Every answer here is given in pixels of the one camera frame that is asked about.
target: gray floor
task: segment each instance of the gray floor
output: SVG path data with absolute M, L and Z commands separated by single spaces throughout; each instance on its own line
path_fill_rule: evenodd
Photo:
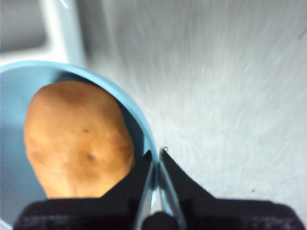
M 96 1 L 92 8 L 98 7 Z M 89 68 L 144 111 L 157 146 L 217 197 L 307 224 L 307 1 L 102 1 Z

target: blue bowl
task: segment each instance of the blue bowl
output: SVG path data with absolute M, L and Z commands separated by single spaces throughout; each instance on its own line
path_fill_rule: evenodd
M 148 150 L 157 152 L 148 123 L 132 98 L 110 80 L 86 69 L 48 61 L 22 61 L 1 67 L 1 221 L 12 225 L 22 209 L 46 199 L 26 158 L 23 125 L 28 104 L 44 85 L 66 80 L 90 81 L 120 103 L 138 160 Z

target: potato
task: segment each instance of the potato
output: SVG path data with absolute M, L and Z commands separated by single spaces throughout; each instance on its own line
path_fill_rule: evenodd
M 135 162 L 118 102 L 100 87 L 81 81 L 56 82 L 34 95 L 24 141 L 48 198 L 100 197 Z

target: light blue bowl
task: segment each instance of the light blue bowl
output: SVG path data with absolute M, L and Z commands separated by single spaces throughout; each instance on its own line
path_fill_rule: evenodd
M 136 160 L 157 152 L 148 123 L 132 98 L 110 80 L 86 69 L 48 61 L 22 61 L 1 67 L 1 220 L 13 224 L 22 209 L 46 199 L 26 158 L 24 118 L 33 95 L 44 85 L 64 80 L 91 81 L 121 104 L 135 146 Z

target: potato skin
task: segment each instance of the potato skin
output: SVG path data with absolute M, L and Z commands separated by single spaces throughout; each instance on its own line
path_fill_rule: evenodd
M 34 95 L 24 141 L 48 198 L 100 197 L 135 164 L 117 100 L 80 81 L 56 82 Z

